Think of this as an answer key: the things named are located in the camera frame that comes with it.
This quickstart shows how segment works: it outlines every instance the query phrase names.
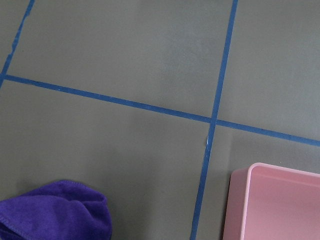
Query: pink tray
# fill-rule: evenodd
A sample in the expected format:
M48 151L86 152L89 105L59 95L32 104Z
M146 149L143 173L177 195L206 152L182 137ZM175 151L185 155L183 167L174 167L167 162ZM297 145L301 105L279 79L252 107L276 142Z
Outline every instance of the pink tray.
M264 163L234 171L223 240L320 240L320 174Z

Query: cloth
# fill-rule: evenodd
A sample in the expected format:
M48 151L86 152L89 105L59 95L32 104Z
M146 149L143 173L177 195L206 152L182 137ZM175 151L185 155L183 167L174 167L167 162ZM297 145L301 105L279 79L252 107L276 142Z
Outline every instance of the cloth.
M2 240L109 240L106 197L81 183L57 181L0 201Z

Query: towel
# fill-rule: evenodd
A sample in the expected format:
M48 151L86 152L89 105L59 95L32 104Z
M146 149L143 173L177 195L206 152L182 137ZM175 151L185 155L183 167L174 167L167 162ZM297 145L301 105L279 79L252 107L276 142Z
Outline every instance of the towel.
M106 197L81 183L61 180L0 201L2 240L109 240Z

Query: purple cloth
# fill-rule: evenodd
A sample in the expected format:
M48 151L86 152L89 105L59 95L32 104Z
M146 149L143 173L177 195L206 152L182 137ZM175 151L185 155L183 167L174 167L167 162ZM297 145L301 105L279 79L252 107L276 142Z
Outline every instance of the purple cloth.
M73 181L57 181L0 201L3 240L109 240L106 197Z

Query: blue tape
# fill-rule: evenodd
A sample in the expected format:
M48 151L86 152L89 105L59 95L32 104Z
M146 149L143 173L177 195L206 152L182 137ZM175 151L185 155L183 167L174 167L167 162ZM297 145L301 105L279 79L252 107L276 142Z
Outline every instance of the blue tape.
M177 110L172 110L164 107L159 107L159 106L153 106L145 103L140 103L136 101L130 101L130 100L125 100L117 97L112 97L112 96L107 96L107 95L102 95L98 93L93 93L89 91L83 91L83 90L78 90L70 87L65 87L65 86L59 86L55 84L50 84L50 83L45 83L41 81L34 81L30 80L27 78L23 77L18 77L18 76L12 76L12 75L6 75L4 77L6 80L12 81L12 82L17 82L17 83L22 83L22 84L28 84L28 85L33 85L36 87L40 88L45 88L45 89L50 89L50 90L55 90L59 92L64 92L68 94L74 94L86 98L91 98L91 99L97 99L105 102L110 102L110 103L115 103L115 104L121 104L125 106L130 106L134 107L137 109L144 109L144 110L149 110L157 113L162 113L162 114L168 114L180 118L185 118L185 119L190 119L190 120L195 120L203 123L209 123L210 122L210 117L206 116L201 116L201 115L196 115L192 113L187 113L183 111L177 111Z
M289 140L289 141L293 141L301 144L308 144L308 145L320 147L320 141L301 137L301 136L290 135L282 132L266 130L266 129L262 129L254 126L248 126L248 125L243 125L243 124L234 123L230 121L223 121L223 120L217 120L216 124L219 126L238 129L238 130L242 130L250 133L261 134L261 135L266 135L266 136L270 136L278 139L284 139L284 140Z
M209 126L209 131L208 131L208 140L207 140L207 144L206 144L204 156L203 156L203 164L202 164L202 170L201 170L201 176L200 176L200 183L199 183L198 192L196 195L195 206L194 206L190 240L195 240L196 236L197 236L201 206L202 206L202 201L204 198L206 179L207 179L207 173L208 173L208 167L209 167L209 160L210 160L210 155L211 155L212 144L214 141L216 121L217 121L217 117L218 117L221 94L222 94L222 89L223 89L225 74L226 74L226 69L227 69L229 49L230 49L230 44L231 44L232 32L233 32L233 28L234 28L237 5L238 5L238 0L233 0L231 12L230 12L229 23L228 23L228 28L227 28L226 37L225 37L225 43L224 43L222 61L221 61L221 66L220 66L219 78L218 78L218 83L217 83L216 91L215 91L211 121L210 121L210 126Z
M2 86L2 83L4 81L4 76L7 74L7 71L9 69L9 66L10 66L10 63L12 61L12 58L15 54L15 51L16 51L16 48L18 46L18 43L19 43L19 39L20 39L20 35L21 35L21 31L22 31L22 28L25 24L25 20L26 18L29 16L31 10L32 10L32 7L34 6L34 3L35 3L35 0L30 0L28 6L26 7L26 10L25 10L25 13L24 13L24 16L22 18L22 21L20 23L20 26L18 28L18 31L14 37L14 40L13 40L13 43L12 43L12 51L11 53L6 57L6 60L5 60L5 63L3 65L3 68L2 68L2 71L1 71L1 76L0 76L0 88Z

